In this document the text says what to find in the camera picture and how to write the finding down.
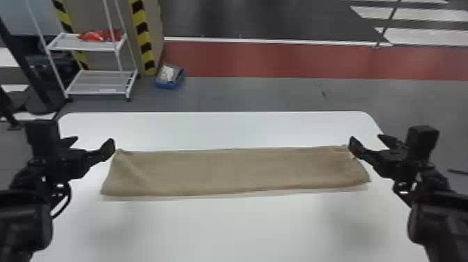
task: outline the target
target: white wire shelf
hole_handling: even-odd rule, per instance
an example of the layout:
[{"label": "white wire shelf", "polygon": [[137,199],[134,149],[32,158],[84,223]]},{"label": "white wire shelf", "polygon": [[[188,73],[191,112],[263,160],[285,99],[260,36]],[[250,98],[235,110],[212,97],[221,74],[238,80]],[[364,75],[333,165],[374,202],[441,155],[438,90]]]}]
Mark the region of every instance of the white wire shelf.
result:
[{"label": "white wire shelf", "polygon": [[113,42],[84,41],[78,36],[78,33],[60,33],[47,45],[47,48],[48,50],[114,52],[120,51],[127,40],[127,34],[123,34],[120,41],[116,42],[114,49]]},{"label": "white wire shelf", "polygon": [[81,70],[68,86],[69,95],[117,95],[130,97],[138,71]]}]

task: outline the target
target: folded towel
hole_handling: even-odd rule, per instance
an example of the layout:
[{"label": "folded towel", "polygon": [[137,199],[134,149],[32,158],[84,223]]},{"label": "folded towel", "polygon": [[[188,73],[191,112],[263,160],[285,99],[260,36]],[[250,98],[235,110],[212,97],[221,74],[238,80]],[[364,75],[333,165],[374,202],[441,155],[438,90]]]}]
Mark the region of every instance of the folded towel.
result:
[{"label": "folded towel", "polygon": [[200,196],[265,190],[329,189],[370,182],[345,146],[208,151],[117,150],[101,194]]}]

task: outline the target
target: blue crate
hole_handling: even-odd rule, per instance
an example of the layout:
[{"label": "blue crate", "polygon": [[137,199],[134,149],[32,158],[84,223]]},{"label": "blue crate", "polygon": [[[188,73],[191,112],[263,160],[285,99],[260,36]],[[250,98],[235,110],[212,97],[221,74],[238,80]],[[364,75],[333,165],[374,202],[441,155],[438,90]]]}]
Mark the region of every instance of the blue crate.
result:
[{"label": "blue crate", "polygon": [[184,78],[185,78],[185,70],[184,68],[181,68],[174,82],[163,82],[157,77],[155,77],[153,79],[153,83],[155,84],[156,87],[159,87],[162,89],[177,89],[180,86],[182,86],[182,83],[184,82]]}]

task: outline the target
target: white floor marking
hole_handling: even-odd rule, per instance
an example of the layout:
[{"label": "white floor marking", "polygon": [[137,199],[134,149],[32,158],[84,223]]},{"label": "white floor marking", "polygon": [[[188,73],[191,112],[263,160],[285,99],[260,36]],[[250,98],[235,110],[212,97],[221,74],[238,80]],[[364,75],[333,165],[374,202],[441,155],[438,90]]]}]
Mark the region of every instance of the white floor marking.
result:
[{"label": "white floor marking", "polygon": [[[358,0],[358,1],[372,1],[372,2],[396,2],[396,0]],[[403,3],[447,3],[444,0],[403,0]]]},{"label": "white floor marking", "polygon": [[2,84],[1,87],[5,92],[24,91],[28,88],[27,84]]},{"label": "white floor marking", "polygon": [[[351,6],[363,18],[386,19],[392,8]],[[395,20],[466,21],[468,12],[463,10],[399,8]]]},{"label": "white floor marking", "polygon": [[195,42],[195,43],[251,43],[251,44],[283,44],[283,45],[363,45],[373,46],[375,42],[366,41],[333,41],[333,40],[284,40],[284,39],[256,39],[256,38],[188,38],[166,36],[165,41]]},{"label": "white floor marking", "polygon": [[389,28],[385,38],[393,44],[401,45],[468,46],[468,31],[459,30]]},{"label": "white floor marking", "polygon": [[0,68],[17,68],[15,58],[6,47],[0,47]]}]

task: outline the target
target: hazard stripe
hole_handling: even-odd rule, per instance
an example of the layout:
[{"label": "hazard stripe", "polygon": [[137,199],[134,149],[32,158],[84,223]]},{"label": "hazard stripe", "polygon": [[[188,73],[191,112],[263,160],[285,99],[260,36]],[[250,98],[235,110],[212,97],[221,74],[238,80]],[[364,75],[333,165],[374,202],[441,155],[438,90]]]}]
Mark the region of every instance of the hazard stripe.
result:
[{"label": "hazard stripe", "polygon": [[[57,12],[58,20],[62,24],[63,30],[66,33],[74,33],[72,20],[70,19],[70,16],[67,13],[67,10],[65,9],[63,0],[52,0],[52,3],[54,4],[55,11]],[[86,56],[84,55],[83,52],[81,51],[75,52],[75,59],[81,64],[83,69],[85,70],[89,69],[88,59],[86,59]]]},{"label": "hazard stripe", "polygon": [[136,39],[140,46],[141,61],[145,68],[146,75],[156,73],[156,63],[151,47],[150,31],[146,22],[145,8],[143,0],[129,0],[132,10],[133,25],[135,26]]}]

